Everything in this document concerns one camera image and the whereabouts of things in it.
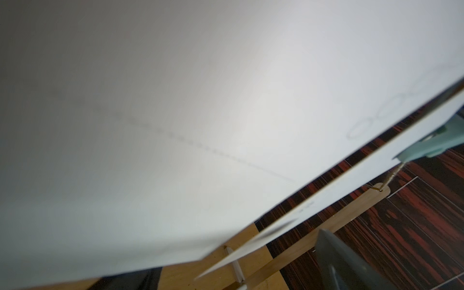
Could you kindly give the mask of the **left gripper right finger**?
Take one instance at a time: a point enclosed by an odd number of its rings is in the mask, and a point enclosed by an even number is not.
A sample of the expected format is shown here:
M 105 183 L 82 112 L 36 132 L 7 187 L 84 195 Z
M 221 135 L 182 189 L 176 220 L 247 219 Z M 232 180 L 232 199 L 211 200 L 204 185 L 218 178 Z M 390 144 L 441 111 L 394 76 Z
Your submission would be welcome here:
M 396 289 L 394 284 L 328 230 L 319 231 L 315 252 L 326 290 Z

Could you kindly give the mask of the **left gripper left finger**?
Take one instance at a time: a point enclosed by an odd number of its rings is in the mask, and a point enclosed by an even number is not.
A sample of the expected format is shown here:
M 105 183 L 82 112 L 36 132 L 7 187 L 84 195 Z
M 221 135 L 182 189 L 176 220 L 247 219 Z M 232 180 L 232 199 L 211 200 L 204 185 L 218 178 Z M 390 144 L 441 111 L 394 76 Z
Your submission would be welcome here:
M 157 290 L 162 267 L 101 278 L 88 290 Z

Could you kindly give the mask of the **white postcard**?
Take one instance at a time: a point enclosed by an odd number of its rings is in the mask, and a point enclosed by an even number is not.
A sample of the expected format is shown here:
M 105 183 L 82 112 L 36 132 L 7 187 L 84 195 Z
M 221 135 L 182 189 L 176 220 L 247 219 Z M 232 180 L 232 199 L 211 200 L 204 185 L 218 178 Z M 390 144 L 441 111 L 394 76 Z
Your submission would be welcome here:
M 464 92 L 457 93 L 434 110 L 424 115 L 408 128 L 400 132 L 393 139 L 382 145 L 374 153 L 362 159 L 355 166 L 344 172 L 329 184 L 312 194 L 308 199 L 293 208 L 286 215 L 275 221 L 269 227 L 250 239 L 243 246 L 223 258 L 221 261 L 205 270 L 199 277 L 203 277 L 217 269 L 228 265 L 242 257 L 258 250 L 267 243 L 277 239 L 292 230 L 302 222 L 318 214 L 328 206 L 352 193 L 365 183 L 380 176 L 400 163 L 396 158 L 402 151 L 413 143 L 426 137 L 433 130 L 444 125 L 452 115 L 464 105 Z
M 463 74 L 462 1 L 2 1 L 1 288 L 202 259 Z

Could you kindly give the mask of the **wooden drying rack frame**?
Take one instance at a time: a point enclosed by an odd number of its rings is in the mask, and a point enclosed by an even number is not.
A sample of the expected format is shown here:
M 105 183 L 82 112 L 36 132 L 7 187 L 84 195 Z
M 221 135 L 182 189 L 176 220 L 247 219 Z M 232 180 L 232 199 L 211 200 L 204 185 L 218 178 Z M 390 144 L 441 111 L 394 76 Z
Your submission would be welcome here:
M 158 288 L 160 290 L 287 290 L 288 286 L 280 270 L 314 248 L 320 229 L 336 232 L 389 194 L 388 186 L 376 184 L 374 188 L 361 194 L 274 259 L 271 258 L 267 248 L 262 247 L 250 257 L 244 257 L 214 273 L 198 278 L 197 275 L 202 270 L 227 253 L 223 246 L 199 262 L 164 267 Z

